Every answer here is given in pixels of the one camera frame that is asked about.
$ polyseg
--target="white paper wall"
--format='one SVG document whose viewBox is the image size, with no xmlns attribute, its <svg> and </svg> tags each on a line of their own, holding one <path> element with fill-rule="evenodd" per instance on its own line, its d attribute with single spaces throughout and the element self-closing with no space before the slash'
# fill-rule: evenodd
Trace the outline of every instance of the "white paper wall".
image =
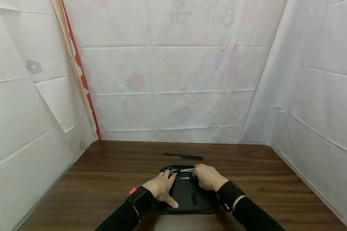
<svg viewBox="0 0 347 231">
<path fill-rule="evenodd" d="M 288 0 L 241 142 L 273 147 L 347 225 L 347 1 Z"/>
<path fill-rule="evenodd" d="M 0 231 L 95 140 L 51 2 L 0 0 Z"/>
<path fill-rule="evenodd" d="M 65 0 L 102 138 L 237 143 L 285 2 Z"/>
</svg>

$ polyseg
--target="forearm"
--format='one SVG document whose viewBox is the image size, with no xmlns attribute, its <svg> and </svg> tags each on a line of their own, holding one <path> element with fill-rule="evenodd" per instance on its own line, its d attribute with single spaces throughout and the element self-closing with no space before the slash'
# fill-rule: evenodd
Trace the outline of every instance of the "forearm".
<svg viewBox="0 0 347 231">
<path fill-rule="evenodd" d="M 246 197 L 244 192 L 233 182 L 223 184 L 217 194 L 225 209 L 232 210 L 233 216 L 247 231 L 284 231 L 284 229 L 259 206 Z"/>
<path fill-rule="evenodd" d="M 139 224 L 139 217 L 129 202 L 124 202 L 95 231 L 130 231 Z"/>
<path fill-rule="evenodd" d="M 235 204 L 232 214 L 247 231 L 285 231 L 269 214 L 248 197 L 241 198 Z"/>
<path fill-rule="evenodd" d="M 154 204 L 150 190 L 139 187 L 95 231 L 130 231 L 138 224 Z"/>
</svg>

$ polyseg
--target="metal tool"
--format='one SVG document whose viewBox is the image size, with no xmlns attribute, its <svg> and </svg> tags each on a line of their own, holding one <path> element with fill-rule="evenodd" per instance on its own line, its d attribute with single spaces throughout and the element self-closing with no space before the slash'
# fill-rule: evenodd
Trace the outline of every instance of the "metal tool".
<svg viewBox="0 0 347 231">
<path fill-rule="evenodd" d="M 177 171 L 177 169 L 174 169 L 174 168 L 172 168 L 172 167 L 169 167 L 169 168 L 163 169 L 163 170 L 164 170 L 164 171 L 169 170 L 169 171 L 170 171 L 170 177 L 171 177 L 173 174 L 177 174 L 177 173 L 173 173 L 173 172 Z"/>
<path fill-rule="evenodd" d="M 165 170 L 165 171 L 169 170 L 170 173 L 177 171 L 177 169 L 174 169 L 174 168 L 172 168 L 172 167 L 169 167 L 169 168 L 163 169 L 163 170 Z"/>
<path fill-rule="evenodd" d="M 183 177 L 183 178 L 180 178 L 181 180 L 190 180 L 189 177 Z"/>
<path fill-rule="evenodd" d="M 195 168 L 188 168 L 188 169 L 181 169 L 182 173 L 192 173 L 194 172 Z"/>
</svg>

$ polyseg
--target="wooden table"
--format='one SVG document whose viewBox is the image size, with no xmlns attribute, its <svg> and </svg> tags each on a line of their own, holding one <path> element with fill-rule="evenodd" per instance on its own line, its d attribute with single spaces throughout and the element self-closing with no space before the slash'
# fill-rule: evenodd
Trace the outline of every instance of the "wooden table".
<svg viewBox="0 0 347 231">
<path fill-rule="evenodd" d="M 204 156 L 236 182 L 288 231 L 347 228 L 268 146 L 96 141 L 56 183 L 19 231 L 93 231 L 129 195 L 156 177 L 161 167 L 195 165 L 162 153 Z M 134 230 L 244 230 L 223 209 L 210 215 L 160 215 L 153 211 Z"/>
</svg>

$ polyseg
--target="black wrist strap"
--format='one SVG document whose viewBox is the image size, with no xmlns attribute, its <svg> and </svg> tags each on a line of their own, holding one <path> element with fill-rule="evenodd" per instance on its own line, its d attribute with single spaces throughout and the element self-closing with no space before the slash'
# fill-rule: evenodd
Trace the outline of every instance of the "black wrist strap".
<svg viewBox="0 0 347 231">
<path fill-rule="evenodd" d="M 139 220 L 141 220 L 152 210 L 155 199 L 148 189 L 140 186 L 126 199 L 126 201 L 135 207 L 139 213 Z"/>
<path fill-rule="evenodd" d="M 219 195 L 220 205 L 227 211 L 233 211 L 234 202 L 245 193 L 232 181 L 226 182 L 220 189 L 217 194 Z"/>
</svg>

